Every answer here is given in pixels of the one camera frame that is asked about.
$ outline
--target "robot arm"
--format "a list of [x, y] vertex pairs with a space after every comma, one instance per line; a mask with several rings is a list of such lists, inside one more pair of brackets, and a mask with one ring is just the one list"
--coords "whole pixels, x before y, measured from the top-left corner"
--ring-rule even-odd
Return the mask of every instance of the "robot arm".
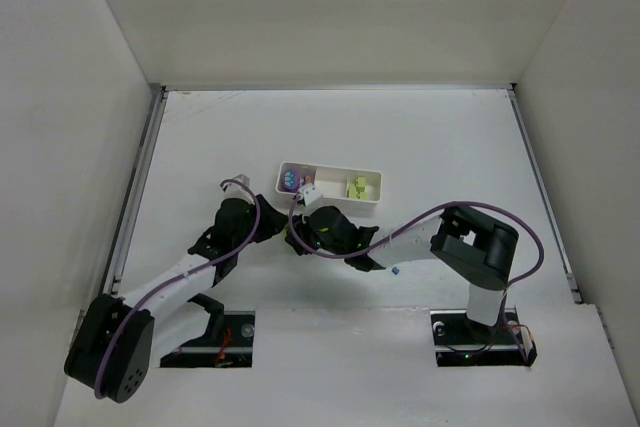
[[[220, 334], [224, 306], [203, 292], [233, 270], [244, 245], [270, 239], [288, 221], [285, 241], [298, 255], [344, 259], [364, 272], [437, 258], [470, 283], [467, 318], [479, 325], [496, 324], [518, 241], [509, 225], [460, 205], [393, 233], [356, 227], [332, 206], [297, 216], [292, 208], [288, 218], [261, 195], [251, 194], [249, 202], [243, 192], [250, 192], [247, 181], [227, 181], [242, 190], [227, 187], [214, 225], [168, 272], [121, 298], [102, 294], [94, 299], [67, 356], [67, 375], [94, 388], [98, 398], [128, 400], [151, 362], [203, 332], [212, 338]], [[305, 205], [321, 198], [315, 186], [303, 189], [299, 199]]]
[[[232, 182], [246, 185], [248, 179]], [[215, 224], [175, 266], [120, 298], [101, 294], [94, 299], [67, 355], [65, 373], [120, 403], [137, 391], [152, 360], [207, 329], [217, 336], [224, 306], [202, 292], [237, 265], [238, 254], [227, 254], [247, 241], [258, 211], [259, 223], [250, 242], [270, 239], [287, 222], [261, 195], [255, 201], [258, 205], [235, 185], [227, 186]], [[224, 257], [212, 267], [199, 269]], [[141, 302], [144, 308], [132, 314]], [[118, 333], [117, 342], [112, 342]]]
[[[401, 262], [439, 259], [470, 284], [467, 317], [487, 326], [498, 319], [518, 232], [478, 210], [450, 207], [439, 218], [417, 223], [397, 237], [378, 227], [356, 227], [333, 206], [294, 216], [292, 224], [307, 246], [332, 254], [351, 254], [381, 244], [366, 254], [344, 259], [365, 272]], [[298, 255], [310, 253], [290, 229], [285, 241]]]

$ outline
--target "small screw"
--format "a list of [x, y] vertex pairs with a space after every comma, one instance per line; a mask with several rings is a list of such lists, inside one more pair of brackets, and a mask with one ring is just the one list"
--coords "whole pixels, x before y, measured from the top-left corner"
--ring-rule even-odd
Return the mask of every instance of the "small screw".
[[251, 324], [244, 324], [240, 328], [240, 333], [245, 338], [253, 337], [254, 331], [255, 331], [255, 329], [254, 329], [253, 325], [251, 325]]

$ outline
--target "blue object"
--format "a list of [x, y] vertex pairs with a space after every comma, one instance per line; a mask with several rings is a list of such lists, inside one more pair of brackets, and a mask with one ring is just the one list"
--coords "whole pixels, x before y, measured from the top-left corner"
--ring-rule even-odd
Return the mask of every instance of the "blue object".
[[298, 189], [298, 184], [299, 179], [295, 170], [285, 171], [285, 173], [282, 175], [282, 185], [284, 186], [285, 190], [294, 192]]

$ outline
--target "white enclosure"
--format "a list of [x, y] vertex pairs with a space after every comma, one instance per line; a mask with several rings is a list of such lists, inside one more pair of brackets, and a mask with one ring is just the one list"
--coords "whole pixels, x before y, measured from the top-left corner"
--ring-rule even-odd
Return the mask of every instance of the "white enclosure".
[[[298, 257], [276, 237], [242, 252], [210, 292], [228, 310], [255, 309], [251, 369], [153, 369], [122, 406], [70, 381], [58, 427], [207, 418], [274, 427], [635, 424], [595, 308], [574, 305], [504, 89], [172, 92], [120, 292], [180, 260], [211, 224], [223, 177], [245, 173], [256, 192], [288, 207], [273, 186], [291, 155], [382, 172], [380, 204], [350, 212], [357, 224], [394, 227], [453, 199], [521, 216], [546, 248], [543, 268], [508, 297], [536, 336], [534, 366], [436, 366], [429, 309], [464, 308], [468, 298], [468, 284], [442, 262], [363, 273]], [[537, 258], [524, 231], [520, 239], [512, 277]]]
[[[407, 267], [397, 277], [362, 282], [344, 265], [303, 259], [310, 262], [302, 276], [284, 248], [252, 246], [243, 270], [216, 291], [229, 306], [242, 299], [238, 306], [258, 308], [265, 328], [256, 337], [263, 347], [257, 355], [287, 352], [287, 365], [258, 357], [252, 372], [217, 380], [207, 372], [154, 371], [135, 402], [120, 408], [91, 400], [90, 390], [69, 382], [58, 426], [263, 423], [251, 411], [238, 412], [240, 395], [253, 396], [257, 412], [276, 425], [632, 425], [624, 387], [637, 411], [638, 32], [638, 0], [0, 0], [0, 424], [55, 422], [66, 380], [62, 362], [78, 314], [107, 265], [141, 137], [153, 120], [149, 83], [158, 83], [217, 92], [170, 94], [124, 287], [172, 265], [210, 224], [220, 199], [209, 186], [224, 176], [245, 171], [275, 200], [282, 161], [380, 170], [380, 203], [357, 218], [362, 223], [396, 223], [421, 206], [475, 196], [535, 224], [549, 258], [510, 299], [530, 316], [547, 355], [541, 352], [538, 370], [526, 374], [442, 372], [423, 357], [421, 342], [429, 336], [421, 316], [429, 307], [460, 307], [464, 283], [451, 272]], [[452, 102], [446, 97], [455, 89], [449, 88], [422, 102], [416, 85], [443, 82], [476, 98]], [[501, 103], [509, 102], [501, 95], [510, 83], [517, 83], [520, 124], [510, 103]], [[360, 91], [354, 98], [366, 102], [337, 106], [299, 90], [353, 84], [386, 88], [375, 99]], [[278, 106], [255, 101], [258, 92], [214, 105], [220, 91], [256, 87], [289, 90], [271, 94]], [[399, 114], [391, 118], [385, 96], [393, 95], [405, 97], [393, 104]], [[281, 119], [281, 136], [288, 122], [306, 130], [295, 130], [299, 142], [292, 148], [241, 122], [242, 112], [262, 124]], [[317, 124], [345, 135], [360, 132], [366, 144], [362, 132], [378, 128], [372, 112], [404, 126], [403, 140], [413, 143], [379, 135], [368, 145], [374, 156], [338, 149], [340, 143], [324, 142], [322, 149], [304, 143], [322, 142]], [[341, 117], [326, 115], [335, 113]], [[255, 162], [244, 160], [247, 128], [260, 132]], [[231, 144], [237, 137], [231, 150], [207, 150], [212, 139]], [[414, 150], [424, 152], [420, 162], [429, 165], [411, 171], [419, 196], [401, 181], [398, 162], [417, 156]], [[194, 152], [199, 162], [207, 160], [195, 174]], [[448, 178], [453, 171], [464, 179], [457, 187], [419, 173]], [[191, 183], [160, 205], [164, 182], [186, 172]], [[470, 182], [463, 172], [484, 180]], [[143, 181], [144, 173], [132, 178]], [[491, 183], [495, 176], [505, 183]], [[555, 216], [547, 217], [550, 206]], [[532, 255], [531, 244], [521, 244], [517, 269]], [[575, 273], [585, 301], [600, 307], [613, 350], [595, 307], [572, 303], [563, 264]], [[425, 282], [426, 289], [419, 287]], [[398, 306], [405, 308], [389, 309]], [[397, 325], [392, 338], [376, 330], [388, 322]], [[308, 323], [325, 329], [329, 344], [321, 332], [303, 327]], [[359, 328], [370, 334], [366, 357], [354, 334]], [[335, 342], [344, 345], [339, 354]], [[390, 343], [406, 357], [390, 359]], [[326, 371], [311, 372], [300, 349], [310, 349]], [[299, 388], [305, 376], [313, 382]], [[553, 388], [550, 378], [559, 379]], [[218, 392], [218, 382], [229, 390], [219, 398], [224, 407], [212, 412], [209, 389]], [[361, 397], [345, 400], [336, 383]], [[455, 403], [444, 386], [458, 396]], [[426, 403], [420, 392], [428, 393]], [[314, 394], [334, 410], [311, 401]], [[479, 410], [484, 402], [506, 408]], [[461, 404], [467, 410], [451, 415]]]

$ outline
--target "cable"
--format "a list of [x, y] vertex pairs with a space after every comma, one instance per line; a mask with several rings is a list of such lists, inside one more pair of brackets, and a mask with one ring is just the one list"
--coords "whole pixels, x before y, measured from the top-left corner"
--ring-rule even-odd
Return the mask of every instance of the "cable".
[[218, 355], [216, 356], [216, 360], [213, 363], [214, 366], [216, 366], [216, 367], [218, 366], [218, 363], [220, 362], [220, 359], [222, 359], [222, 357], [223, 357], [224, 349], [227, 348], [227, 345], [229, 345], [229, 342], [231, 342], [231, 327], [227, 327], [227, 330], [223, 334], [222, 345], [220, 346], [220, 350], [218, 351]]
[[[529, 338], [530, 338], [532, 341], [534, 341], [534, 340], [535, 340], [535, 338], [533, 337], [533, 333], [531, 332], [531, 329], [529, 328], [529, 326], [528, 326], [528, 325], [525, 325], [525, 324], [509, 324], [509, 325], [510, 325], [512, 328], [514, 328], [514, 329], [524, 329], [524, 330], [526, 330], [526, 331], [527, 331], [527, 334], [529, 334]], [[506, 326], [506, 325], [503, 325], [503, 326], [502, 326], [502, 329], [503, 329], [503, 330], [507, 330], [507, 326]]]
[[518, 350], [520, 351], [520, 355], [522, 356], [522, 359], [524, 360], [525, 363], [527, 362], [528, 359], [527, 359], [527, 355], [525, 353], [525, 347], [522, 344], [522, 342], [520, 342], [520, 339], [518, 339], [518, 336], [513, 332], [513, 330], [511, 329], [511, 327], [509, 326], [508, 321], [507, 321], [507, 314], [505, 312], [505, 305], [507, 303], [506, 291], [507, 291], [507, 289], [509, 289], [509, 287], [511, 287], [516, 282], [520, 282], [520, 281], [522, 281], [522, 280], [524, 280], [524, 279], [526, 279], [528, 277], [531, 277], [538, 270], [540, 270], [540, 267], [542, 267], [542, 263], [544, 262], [544, 246], [542, 245], [542, 241], [540, 240], [540, 237], [538, 237], [538, 234], [536, 234], [535, 231], [531, 227], [529, 227], [529, 225], [524, 220], [522, 220], [520, 217], [518, 217], [515, 214], [512, 214], [508, 210], [502, 209], [500, 207], [496, 207], [495, 205], [486, 204], [484, 202], [476, 202], [476, 201], [473, 201], [473, 200], [456, 200], [456, 201], [452, 201], [452, 202], [446, 202], [444, 204], [436, 205], [435, 207], [423, 212], [422, 214], [418, 215], [416, 218], [410, 220], [409, 222], [407, 222], [403, 226], [399, 227], [397, 230], [395, 230], [394, 232], [392, 232], [388, 236], [384, 237], [383, 239], [380, 239], [378, 242], [370, 245], [369, 247], [366, 247], [366, 248], [364, 248], [362, 250], [358, 250], [356, 252], [351, 252], [349, 254], [337, 255], [337, 254], [328, 254], [328, 253], [319, 252], [317, 250], [314, 250], [312, 247], [307, 245], [300, 238], [300, 236], [296, 232], [295, 227], [293, 226], [293, 212], [295, 211], [296, 204], [297, 204], [298, 200], [300, 200], [300, 197], [298, 195], [296, 195], [294, 197], [293, 203], [291, 204], [291, 208], [289, 209], [289, 231], [291, 232], [291, 235], [296, 240], [296, 242], [298, 244], [300, 244], [300, 246], [304, 250], [309, 252], [310, 254], [317, 255], [319, 257], [324, 257], [325, 259], [335, 259], [335, 260], [351, 259], [353, 257], [359, 257], [361, 255], [368, 254], [373, 249], [376, 249], [376, 248], [380, 247], [381, 245], [384, 245], [384, 244], [388, 243], [391, 239], [393, 239], [393, 238], [401, 235], [402, 233], [406, 232], [411, 227], [416, 225], [418, 222], [426, 219], [427, 217], [432, 216], [433, 214], [435, 214], [437, 212], [440, 212], [441, 210], [445, 210], [445, 209], [448, 209], [450, 207], [465, 207], [466, 206], [466, 207], [476, 207], [476, 208], [479, 208], [479, 209], [486, 209], [486, 210], [490, 210], [492, 212], [496, 212], [498, 214], [504, 215], [505, 217], [513, 220], [516, 224], [518, 224], [520, 227], [522, 227], [527, 232], [527, 234], [529, 234], [529, 236], [533, 239], [533, 242], [536, 244], [536, 247], [538, 248], [538, 260], [536, 261], [534, 266], [531, 269], [529, 269], [528, 271], [526, 271], [524, 274], [520, 274], [519, 276], [517, 276], [517, 277], [511, 279], [509, 282], [507, 282], [507, 286], [505, 288], [505, 294], [504, 294], [504, 296], [502, 298], [502, 303], [500, 304], [500, 313], [499, 313], [499, 315], [502, 317], [502, 320], [503, 320], [504, 324], [507, 326], [507, 331], [509, 332], [509, 334], [513, 338], [513, 341], [518, 346]]
[[236, 179], [223, 180], [220, 183], [220, 187], [224, 188], [224, 186], [227, 185], [227, 184], [236, 184], [242, 190], [244, 190], [245, 192], [247, 192], [251, 196], [251, 200], [253, 200], [253, 204], [256, 207], [256, 220], [253, 223], [253, 227], [251, 229], [251, 232], [249, 232], [249, 235], [247, 236], [247, 238], [244, 239], [244, 241], [238, 247], [233, 249], [231, 252], [229, 252], [227, 254], [224, 254], [224, 255], [218, 257], [217, 259], [213, 259], [213, 260], [210, 260], [209, 262], [205, 262], [202, 265], [198, 265], [197, 267], [194, 267], [194, 268], [188, 270], [186, 273], [180, 273], [180, 274], [177, 274], [174, 277], [171, 277], [168, 280], [165, 280], [161, 284], [158, 284], [156, 287], [151, 289], [144, 297], [142, 297], [138, 301], [138, 303], [136, 305], [134, 305], [131, 308], [131, 310], [127, 313], [127, 315], [124, 317], [124, 319], [122, 319], [122, 322], [120, 323], [120, 325], [118, 325], [118, 328], [116, 329], [116, 331], [113, 334], [113, 337], [109, 341], [109, 345], [107, 346], [107, 349], [105, 350], [104, 355], [102, 356], [102, 360], [100, 361], [100, 366], [98, 367], [98, 372], [96, 374], [96, 380], [95, 380], [95, 382], [93, 384], [93, 393], [94, 393], [96, 399], [103, 399], [105, 397], [104, 393], [102, 392], [102, 383], [103, 383], [103, 380], [104, 380], [104, 374], [105, 374], [105, 371], [107, 370], [107, 365], [109, 364], [109, 360], [111, 359], [111, 355], [113, 354], [113, 351], [116, 348], [116, 344], [118, 343], [118, 339], [120, 339], [120, 337], [122, 336], [122, 333], [124, 332], [124, 329], [127, 326], [127, 324], [129, 323], [129, 321], [131, 320], [131, 317], [133, 317], [136, 314], [136, 312], [138, 312], [142, 308], [142, 306], [151, 297], [156, 295], [158, 292], [160, 292], [165, 287], [168, 287], [171, 284], [173, 284], [175, 282], [178, 282], [179, 280], [184, 279], [185, 275], [188, 276], [188, 275], [197, 274], [198, 272], [200, 272], [203, 269], [206, 269], [208, 267], [211, 267], [211, 266], [214, 266], [214, 265], [219, 264], [221, 262], [224, 262], [227, 259], [230, 259], [234, 255], [238, 254], [241, 250], [243, 250], [247, 245], [249, 245], [249, 242], [251, 242], [251, 239], [255, 235], [256, 231], [258, 230], [258, 225], [260, 224], [260, 203], [258, 202], [258, 199], [257, 199], [256, 195], [251, 191], [251, 189], [249, 189], [248, 186], [246, 186], [245, 184], [243, 184], [239, 180], [236, 180]]

